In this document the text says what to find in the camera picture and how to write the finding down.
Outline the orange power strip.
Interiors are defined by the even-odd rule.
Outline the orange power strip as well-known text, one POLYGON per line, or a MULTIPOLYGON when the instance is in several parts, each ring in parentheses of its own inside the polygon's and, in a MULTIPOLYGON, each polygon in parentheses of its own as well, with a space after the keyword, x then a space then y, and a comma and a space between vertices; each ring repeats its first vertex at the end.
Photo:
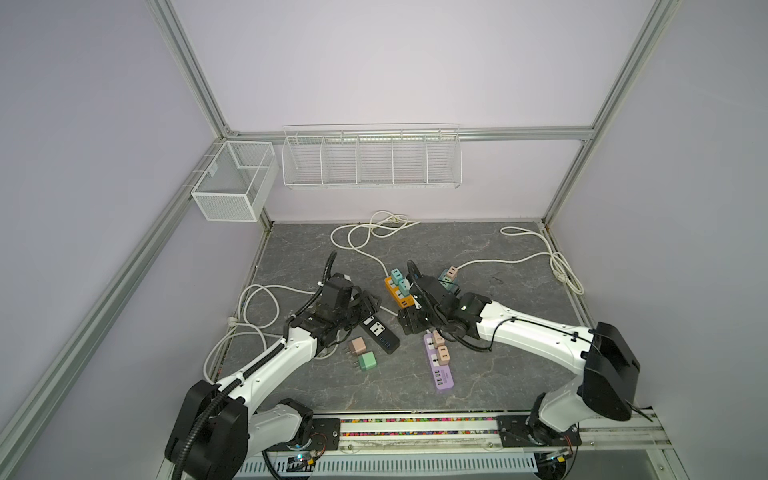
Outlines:
POLYGON ((406 309, 415 305, 413 297, 411 295, 405 295, 396 285, 391 276, 385 278, 385 285, 400 309, 406 309))

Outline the teal charger plug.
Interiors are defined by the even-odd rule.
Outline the teal charger plug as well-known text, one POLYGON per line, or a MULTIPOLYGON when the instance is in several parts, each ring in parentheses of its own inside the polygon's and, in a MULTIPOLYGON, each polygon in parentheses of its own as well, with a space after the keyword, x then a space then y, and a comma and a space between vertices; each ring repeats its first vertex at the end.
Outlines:
POLYGON ((398 284, 398 288, 405 297, 410 296, 410 284, 407 279, 402 279, 398 284))
POLYGON ((398 269, 393 269, 391 271, 391 278, 396 285, 401 285, 404 281, 404 277, 398 269))

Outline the pink USB charger plug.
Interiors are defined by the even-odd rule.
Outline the pink USB charger plug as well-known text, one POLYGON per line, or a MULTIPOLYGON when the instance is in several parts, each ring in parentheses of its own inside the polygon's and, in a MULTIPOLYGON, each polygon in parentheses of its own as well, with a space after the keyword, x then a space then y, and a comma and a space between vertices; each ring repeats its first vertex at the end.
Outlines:
POLYGON ((361 356, 368 352, 368 347, 362 337, 354 338, 348 342, 348 348, 352 355, 361 356))

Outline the black power strip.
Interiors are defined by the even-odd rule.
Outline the black power strip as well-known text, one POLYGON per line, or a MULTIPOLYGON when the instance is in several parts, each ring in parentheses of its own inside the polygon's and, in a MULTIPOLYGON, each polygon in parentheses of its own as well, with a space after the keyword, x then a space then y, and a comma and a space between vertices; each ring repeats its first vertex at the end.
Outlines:
POLYGON ((378 344, 387 354, 394 353, 400 346, 400 339, 376 316, 371 316, 361 323, 361 328, 378 344))

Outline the green USB charger plug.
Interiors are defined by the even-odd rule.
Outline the green USB charger plug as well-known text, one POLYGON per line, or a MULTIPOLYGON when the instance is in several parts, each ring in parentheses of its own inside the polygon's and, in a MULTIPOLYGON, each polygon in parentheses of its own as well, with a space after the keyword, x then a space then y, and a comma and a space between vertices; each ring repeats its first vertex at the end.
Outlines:
POLYGON ((377 366, 377 359, 373 352, 365 352, 357 357, 359 368, 368 371, 377 366))

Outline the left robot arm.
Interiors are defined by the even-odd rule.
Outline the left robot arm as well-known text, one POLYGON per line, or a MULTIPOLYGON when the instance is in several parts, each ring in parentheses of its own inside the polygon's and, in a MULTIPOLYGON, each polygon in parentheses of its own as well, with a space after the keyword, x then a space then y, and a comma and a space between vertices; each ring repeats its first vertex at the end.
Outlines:
POLYGON ((231 479, 244 461, 279 445, 311 441, 312 410, 284 399, 264 400, 319 352, 340 343, 379 312, 380 297, 336 273, 321 281, 305 305, 286 320, 281 336, 257 358, 217 383, 200 380, 187 392, 165 447, 172 478, 231 479))

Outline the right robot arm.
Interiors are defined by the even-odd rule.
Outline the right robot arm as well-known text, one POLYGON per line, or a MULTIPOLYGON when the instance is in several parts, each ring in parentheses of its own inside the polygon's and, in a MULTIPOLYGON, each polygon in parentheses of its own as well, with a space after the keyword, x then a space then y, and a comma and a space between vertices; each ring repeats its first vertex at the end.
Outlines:
POLYGON ((626 422, 634 405, 641 365, 617 327, 560 324, 514 310, 487 296, 450 291, 407 262, 410 292, 426 322, 472 351, 505 344, 569 370, 571 381, 539 394, 523 423, 536 445, 552 445, 581 421, 601 417, 626 422))

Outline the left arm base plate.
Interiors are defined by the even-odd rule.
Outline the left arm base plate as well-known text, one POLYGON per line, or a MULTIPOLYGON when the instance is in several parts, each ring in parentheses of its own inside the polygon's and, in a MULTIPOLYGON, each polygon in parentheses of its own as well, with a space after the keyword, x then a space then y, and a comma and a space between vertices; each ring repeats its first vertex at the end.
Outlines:
POLYGON ((268 448, 269 452, 287 451, 336 451, 341 440, 341 419, 320 417, 304 427, 296 439, 278 443, 268 448))

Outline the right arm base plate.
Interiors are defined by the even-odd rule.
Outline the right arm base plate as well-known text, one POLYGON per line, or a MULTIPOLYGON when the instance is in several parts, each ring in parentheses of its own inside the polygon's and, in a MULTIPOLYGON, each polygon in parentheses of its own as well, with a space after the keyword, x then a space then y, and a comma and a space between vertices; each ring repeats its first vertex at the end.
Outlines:
POLYGON ((498 434, 505 448, 512 447, 577 447, 582 439, 575 425, 558 432, 537 422, 527 424, 527 415, 499 415, 496 417, 498 434))

